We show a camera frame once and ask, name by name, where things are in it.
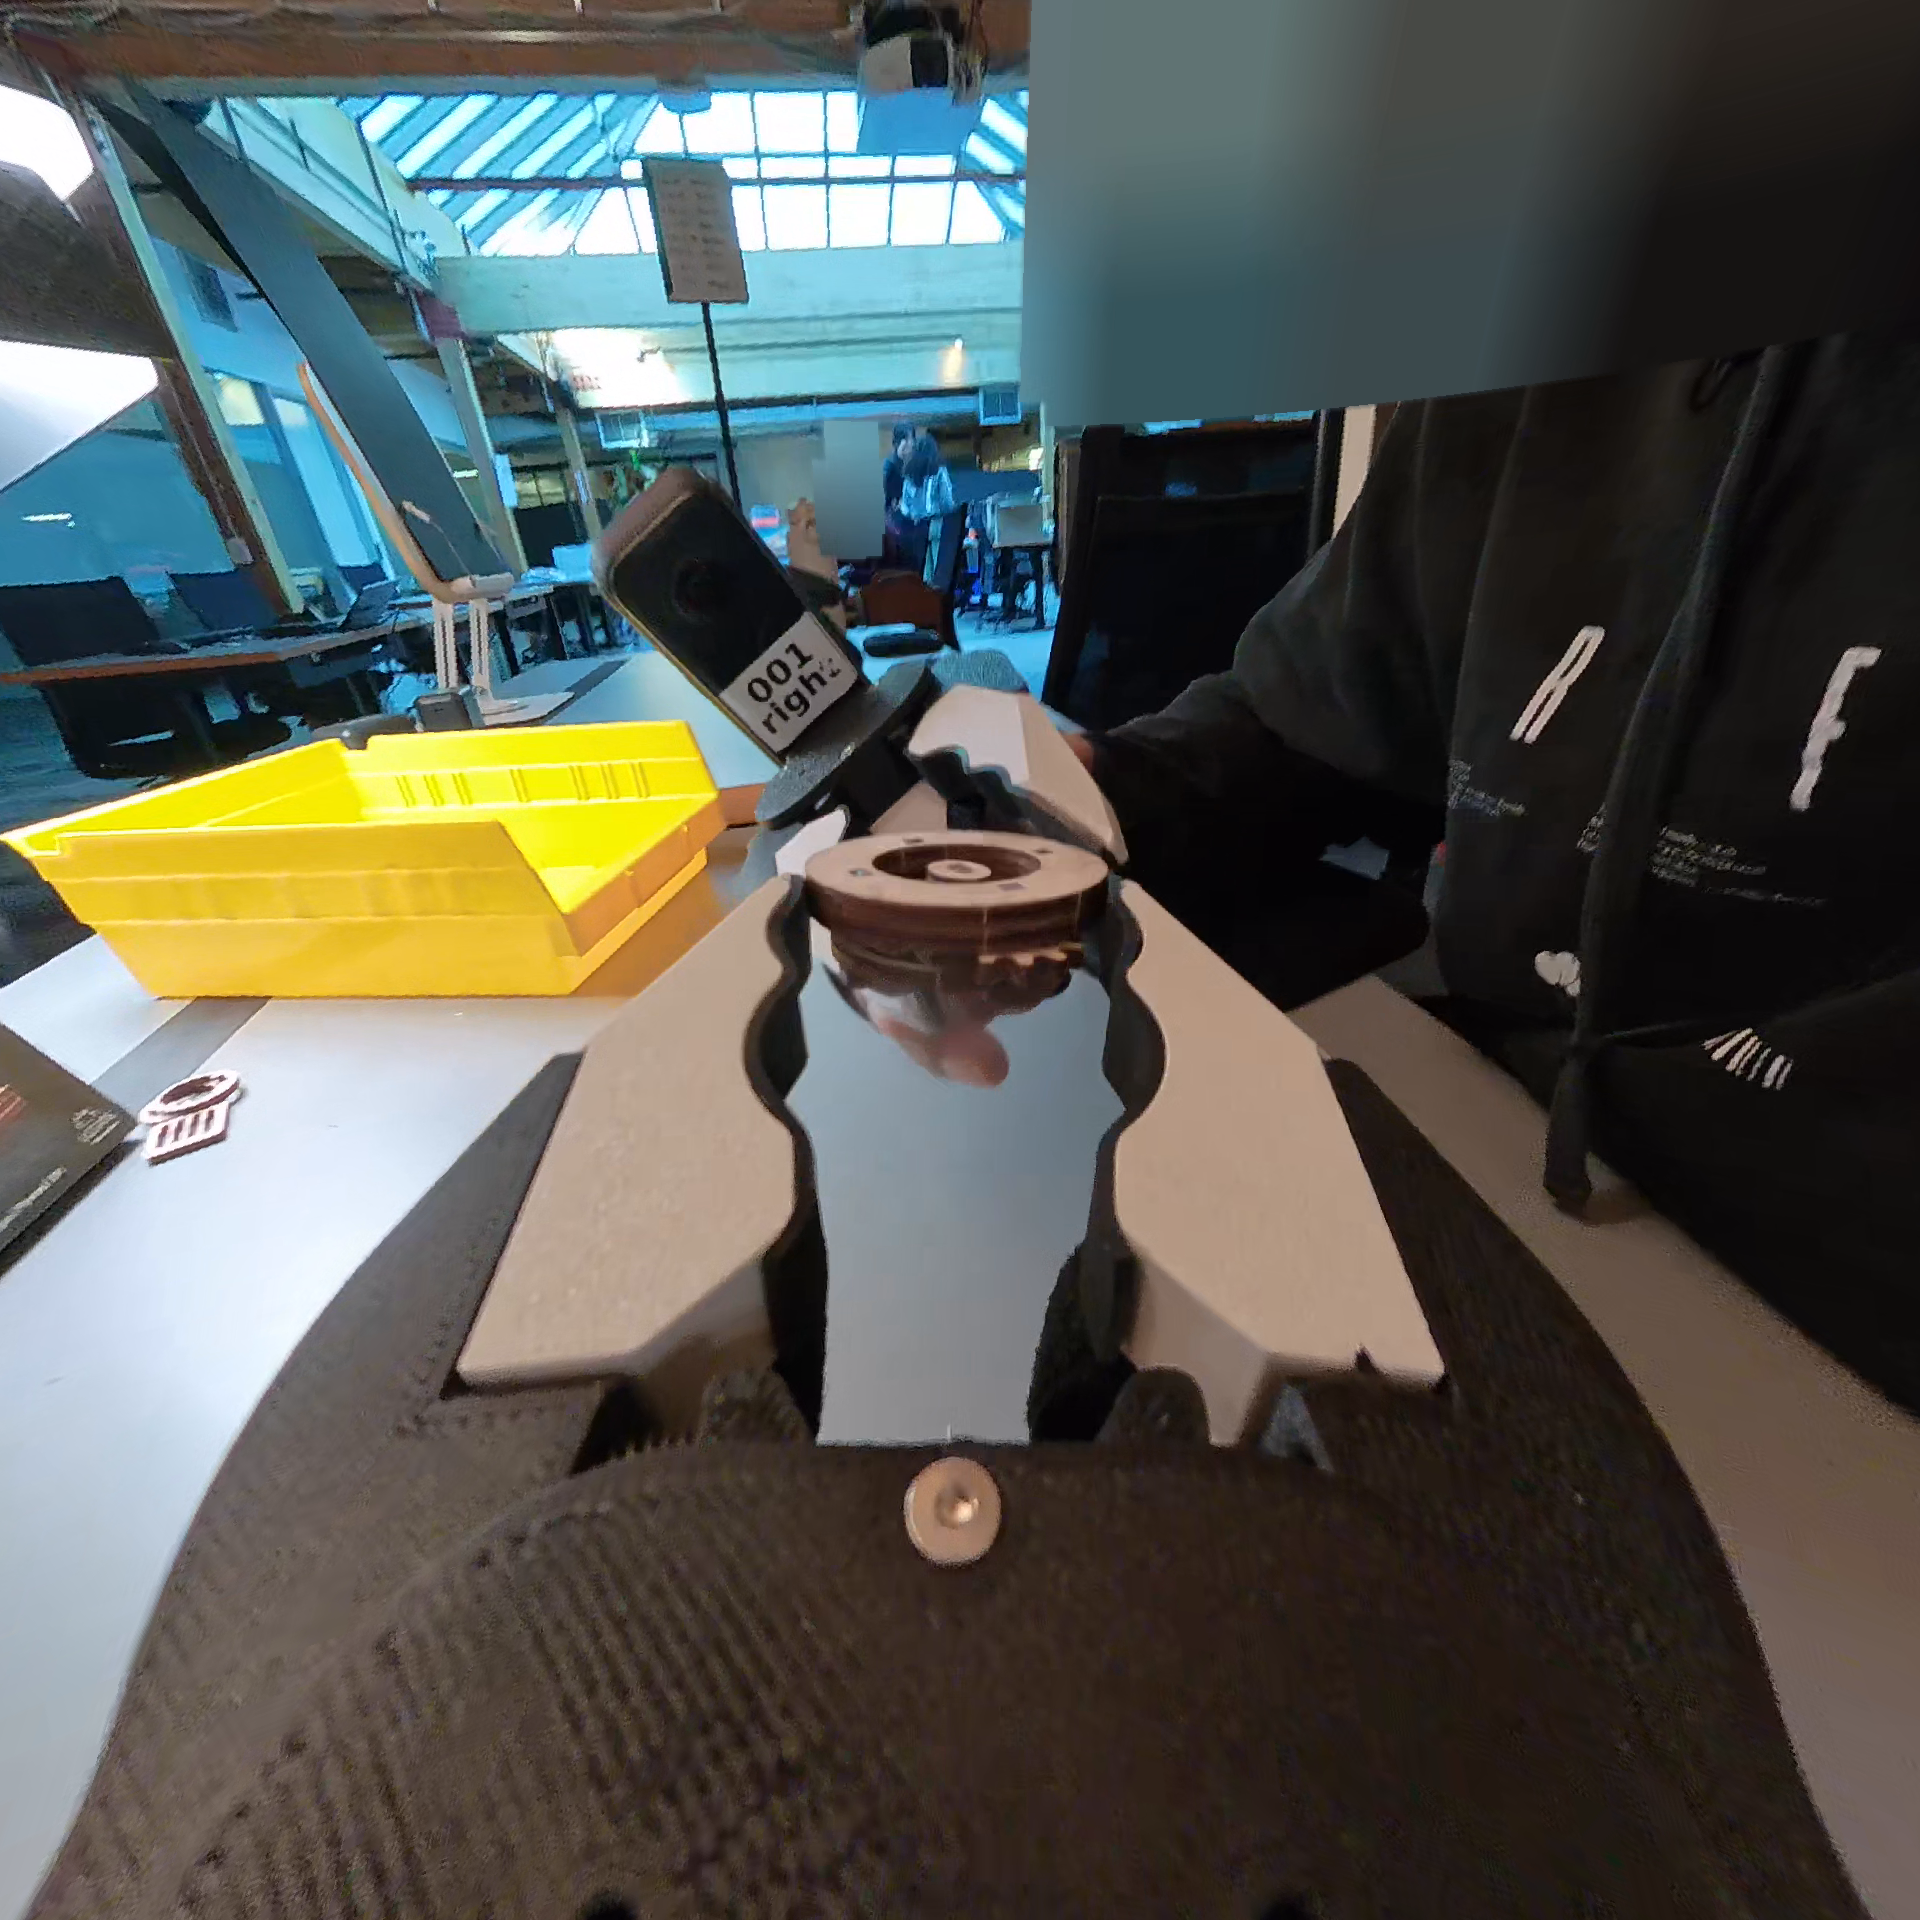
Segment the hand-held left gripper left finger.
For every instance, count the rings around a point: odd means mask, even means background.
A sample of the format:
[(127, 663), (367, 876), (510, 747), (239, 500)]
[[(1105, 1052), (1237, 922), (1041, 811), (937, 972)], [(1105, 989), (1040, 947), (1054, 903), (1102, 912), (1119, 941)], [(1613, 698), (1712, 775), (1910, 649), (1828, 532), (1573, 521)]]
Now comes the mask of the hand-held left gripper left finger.
[(687, 1434), (711, 1380), (770, 1371), (815, 1434), (824, 1231), (788, 1108), (807, 1066), (799, 880), (767, 880), (583, 1052), (457, 1376), (623, 1380)]

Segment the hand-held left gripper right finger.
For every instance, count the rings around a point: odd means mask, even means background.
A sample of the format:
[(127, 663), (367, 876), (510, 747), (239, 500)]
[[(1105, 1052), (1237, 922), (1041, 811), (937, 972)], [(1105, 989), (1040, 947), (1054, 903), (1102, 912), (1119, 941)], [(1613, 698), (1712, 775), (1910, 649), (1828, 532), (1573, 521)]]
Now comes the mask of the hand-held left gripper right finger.
[(1119, 1116), (1095, 1153), (1025, 1397), (1038, 1443), (1093, 1439), (1124, 1386), (1176, 1376), (1222, 1450), (1310, 1386), (1447, 1378), (1324, 1052), (1143, 887), (1087, 939)]

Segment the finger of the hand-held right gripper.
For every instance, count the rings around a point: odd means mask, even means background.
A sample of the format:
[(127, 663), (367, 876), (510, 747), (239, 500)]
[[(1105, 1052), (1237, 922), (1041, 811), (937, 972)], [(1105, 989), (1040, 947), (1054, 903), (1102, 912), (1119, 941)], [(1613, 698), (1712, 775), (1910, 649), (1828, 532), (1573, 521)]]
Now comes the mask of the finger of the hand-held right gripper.
[(969, 807), (959, 807), (952, 813), (952, 805), (938, 791), (933, 787), (911, 787), (895, 805), (878, 816), (878, 824), (850, 826), (841, 836), (841, 847), (888, 836), (895, 842), (949, 842), (964, 833), (980, 833), (977, 824), (969, 816)]
[(1112, 805), (1074, 738), (1029, 696), (943, 690), (904, 740), (904, 755), (949, 807), (951, 826), (1029, 833), (1126, 863)]

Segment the round wooden gear model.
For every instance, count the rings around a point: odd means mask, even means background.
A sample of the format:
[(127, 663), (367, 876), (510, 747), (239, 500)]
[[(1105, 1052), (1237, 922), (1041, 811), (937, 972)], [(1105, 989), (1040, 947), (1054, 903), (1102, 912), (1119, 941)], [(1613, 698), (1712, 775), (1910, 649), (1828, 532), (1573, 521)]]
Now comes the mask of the round wooden gear model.
[(807, 909), (853, 989), (1041, 999), (1110, 897), (1103, 855), (1022, 833), (868, 834), (810, 855)]

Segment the person's right forearm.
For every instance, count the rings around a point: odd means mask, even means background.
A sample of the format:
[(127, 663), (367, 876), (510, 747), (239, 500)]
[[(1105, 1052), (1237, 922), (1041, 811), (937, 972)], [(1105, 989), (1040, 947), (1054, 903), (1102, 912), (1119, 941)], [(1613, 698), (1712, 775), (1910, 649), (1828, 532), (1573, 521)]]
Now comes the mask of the person's right forearm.
[(1431, 930), (1442, 816), (1289, 747), (1234, 672), (1064, 745), (1124, 842), (1124, 874), (1281, 1011), (1388, 970)]

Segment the grey desk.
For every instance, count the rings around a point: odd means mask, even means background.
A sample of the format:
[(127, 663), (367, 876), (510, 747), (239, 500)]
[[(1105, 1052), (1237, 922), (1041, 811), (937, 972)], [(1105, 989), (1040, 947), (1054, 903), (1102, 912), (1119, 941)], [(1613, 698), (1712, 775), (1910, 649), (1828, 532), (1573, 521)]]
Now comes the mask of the grey desk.
[[(5, 988), (5, 1027), (116, 1100), (238, 1072), (231, 1136), (104, 1168), (5, 1274), (1, 1903), (23, 1915), (89, 1787), (160, 1586), (292, 1347), (481, 1128), (746, 893), (709, 866), (572, 999), (166, 1001), (96, 939)], [(1526, 1095), (1399, 992), (1296, 1013), (1557, 1276), (1664, 1426), (1757, 1628), (1813, 1797), (1874, 1915), (1916, 1915), (1916, 1419), (1622, 1187), (1537, 1193)]]

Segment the background wooden desk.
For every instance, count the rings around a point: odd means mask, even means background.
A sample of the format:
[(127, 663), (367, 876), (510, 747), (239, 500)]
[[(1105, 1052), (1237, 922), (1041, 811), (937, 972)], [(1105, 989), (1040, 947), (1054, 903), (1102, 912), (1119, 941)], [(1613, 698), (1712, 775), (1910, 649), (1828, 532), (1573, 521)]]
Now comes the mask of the background wooden desk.
[(1, 683), (40, 698), (81, 778), (181, 778), (376, 715), (382, 666), (428, 627), (423, 608), (402, 608), (367, 628), (70, 658)]

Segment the black office chair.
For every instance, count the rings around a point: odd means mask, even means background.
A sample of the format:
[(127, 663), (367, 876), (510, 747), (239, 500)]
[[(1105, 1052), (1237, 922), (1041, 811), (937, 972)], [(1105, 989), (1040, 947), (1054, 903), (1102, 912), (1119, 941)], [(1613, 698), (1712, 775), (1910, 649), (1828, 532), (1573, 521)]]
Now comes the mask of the black office chair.
[(1308, 561), (1316, 425), (1089, 425), (1062, 449), (1060, 610), (1041, 703), (1089, 731), (1231, 666)]

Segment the tilted monitor on stand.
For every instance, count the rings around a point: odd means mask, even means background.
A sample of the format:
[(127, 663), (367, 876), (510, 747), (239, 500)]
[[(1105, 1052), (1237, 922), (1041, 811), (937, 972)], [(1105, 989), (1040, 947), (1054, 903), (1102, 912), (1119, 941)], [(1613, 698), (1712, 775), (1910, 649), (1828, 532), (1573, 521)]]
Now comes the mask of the tilted monitor on stand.
[(296, 365), (301, 399), (364, 491), (393, 556), (430, 608), (432, 679), (410, 709), (421, 733), (527, 729), (574, 703), (572, 689), (511, 693), (496, 687), (496, 619), (506, 615), (519, 573), (479, 532), (442, 460), (402, 439), (364, 439), (365, 410), (348, 415), (329, 399), (311, 363)]

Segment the sign on black pole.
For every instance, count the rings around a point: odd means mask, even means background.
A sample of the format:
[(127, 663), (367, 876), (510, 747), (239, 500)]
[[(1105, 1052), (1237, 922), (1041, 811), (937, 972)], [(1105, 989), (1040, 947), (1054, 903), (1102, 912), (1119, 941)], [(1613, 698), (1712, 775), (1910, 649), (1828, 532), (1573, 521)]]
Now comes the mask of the sign on black pole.
[(713, 324), (717, 304), (746, 304), (750, 299), (744, 255), (736, 233), (734, 183), (720, 160), (668, 156), (645, 159), (640, 176), (655, 228), (662, 295), (669, 304), (694, 304), (701, 314), (711, 402), (727, 482), (734, 504), (742, 509), (728, 399)]

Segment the yellow plastic bin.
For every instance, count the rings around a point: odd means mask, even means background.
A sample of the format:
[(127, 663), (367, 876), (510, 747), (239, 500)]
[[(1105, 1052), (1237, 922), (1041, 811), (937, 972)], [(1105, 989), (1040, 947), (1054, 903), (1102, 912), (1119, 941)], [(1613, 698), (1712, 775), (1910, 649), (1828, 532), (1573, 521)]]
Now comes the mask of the yellow plastic bin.
[(157, 999), (569, 996), (725, 827), (682, 723), (385, 733), (5, 834)]

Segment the small wooden lock-shaped piece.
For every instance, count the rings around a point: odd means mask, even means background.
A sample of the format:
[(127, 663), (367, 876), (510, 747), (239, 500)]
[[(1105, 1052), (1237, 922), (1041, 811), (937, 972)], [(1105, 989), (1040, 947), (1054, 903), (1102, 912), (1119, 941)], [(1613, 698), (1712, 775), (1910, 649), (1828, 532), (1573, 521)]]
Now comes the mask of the small wooden lock-shaped piece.
[(136, 1111), (142, 1160), (150, 1165), (169, 1163), (225, 1141), (239, 1095), (241, 1080), (229, 1069), (173, 1081)]

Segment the ceiling mounted device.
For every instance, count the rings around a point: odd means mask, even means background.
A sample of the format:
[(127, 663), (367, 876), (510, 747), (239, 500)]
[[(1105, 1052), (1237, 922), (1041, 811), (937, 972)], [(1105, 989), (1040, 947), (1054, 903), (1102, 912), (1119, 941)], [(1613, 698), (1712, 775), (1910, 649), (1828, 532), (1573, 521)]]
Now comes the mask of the ceiling mounted device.
[(862, 98), (941, 91), (970, 105), (982, 91), (990, 47), (980, 3), (856, 5), (854, 89)]

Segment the black packaging card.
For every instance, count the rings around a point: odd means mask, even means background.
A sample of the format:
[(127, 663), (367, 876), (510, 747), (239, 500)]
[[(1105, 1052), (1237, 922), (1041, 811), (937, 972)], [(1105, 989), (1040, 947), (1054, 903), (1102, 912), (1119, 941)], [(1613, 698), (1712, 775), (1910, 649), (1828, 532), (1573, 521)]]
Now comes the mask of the black packaging card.
[(65, 1209), (136, 1122), (12, 1028), (1, 1028), (1, 1264)]

